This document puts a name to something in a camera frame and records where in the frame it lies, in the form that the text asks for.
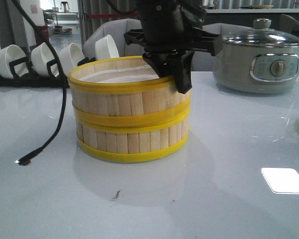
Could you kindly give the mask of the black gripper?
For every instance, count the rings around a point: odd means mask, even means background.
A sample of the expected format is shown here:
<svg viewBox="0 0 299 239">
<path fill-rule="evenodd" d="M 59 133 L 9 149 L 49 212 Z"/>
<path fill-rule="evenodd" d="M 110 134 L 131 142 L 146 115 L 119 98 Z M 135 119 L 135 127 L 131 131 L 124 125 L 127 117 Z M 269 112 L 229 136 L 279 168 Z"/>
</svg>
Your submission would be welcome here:
<svg viewBox="0 0 299 239">
<path fill-rule="evenodd" d="M 126 44 L 142 46 L 142 57 L 161 77 L 173 75 L 177 91 L 191 88 L 191 62 L 194 51 L 215 56 L 222 50 L 222 36 L 202 29 L 207 11 L 198 0 L 137 0 L 141 29 L 124 34 Z M 168 55 L 172 51 L 184 51 Z"/>
</svg>

